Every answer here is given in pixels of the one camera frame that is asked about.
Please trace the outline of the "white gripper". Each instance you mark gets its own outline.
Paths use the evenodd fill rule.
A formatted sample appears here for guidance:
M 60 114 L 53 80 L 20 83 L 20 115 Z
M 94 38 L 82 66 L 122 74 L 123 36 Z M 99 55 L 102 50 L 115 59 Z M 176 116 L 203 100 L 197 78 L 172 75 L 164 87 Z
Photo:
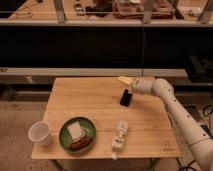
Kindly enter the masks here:
M 134 93 L 138 94 L 151 94 L 152 93 L 152 81 L 145 79 L 135 79 L 133 81 L 130 77 L 119 76 L 118 80 L 126 85 L 130 85 L 133 93 L 127 92 L 127 98 L 131 99 Z

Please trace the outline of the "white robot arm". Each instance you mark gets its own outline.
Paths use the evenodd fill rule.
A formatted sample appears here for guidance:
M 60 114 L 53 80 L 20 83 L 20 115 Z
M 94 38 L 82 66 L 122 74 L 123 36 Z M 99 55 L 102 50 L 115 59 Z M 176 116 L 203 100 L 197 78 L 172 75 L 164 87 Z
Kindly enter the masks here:
M 213 171 L 213 139 L 183 107 L 174 94 L 173 86 L 165 79 L 144 79 L 119 76 L 130 94 L 159 97 L 176 121 L 189 150 L 202 171 Z

